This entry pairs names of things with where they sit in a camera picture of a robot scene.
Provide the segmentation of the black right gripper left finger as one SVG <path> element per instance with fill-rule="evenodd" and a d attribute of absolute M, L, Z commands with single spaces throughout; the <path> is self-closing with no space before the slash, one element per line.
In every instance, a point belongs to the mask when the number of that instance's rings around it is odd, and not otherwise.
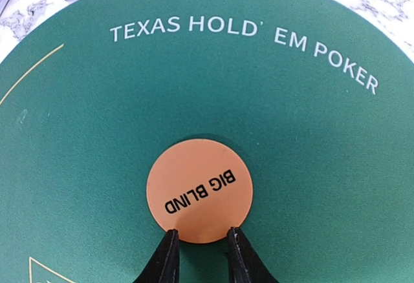
<path fill-rule="evenodd" d="M 166 232 L 135 283 L 179 282 L 179 232 Z"/>

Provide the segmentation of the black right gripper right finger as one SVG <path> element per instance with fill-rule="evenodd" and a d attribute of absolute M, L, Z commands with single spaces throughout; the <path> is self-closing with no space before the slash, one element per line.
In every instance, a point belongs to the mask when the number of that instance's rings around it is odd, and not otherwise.
<path fill-rule="evenodd" d="M 227 233 L 229 282 L 275 283 L 246 235 L 239 227 Z"/>

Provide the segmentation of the orange big blind button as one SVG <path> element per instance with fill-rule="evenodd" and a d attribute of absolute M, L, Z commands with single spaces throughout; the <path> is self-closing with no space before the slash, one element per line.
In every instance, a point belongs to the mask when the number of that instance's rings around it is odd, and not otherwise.
<path fill-rule="evenodd" d="M 243 159 L 218 141 L 195 138 L 172 145 L 153 164 L 146 185 L 157 224 L 182 241 L 209 244 L 247 218 L 253 181 Z"/>

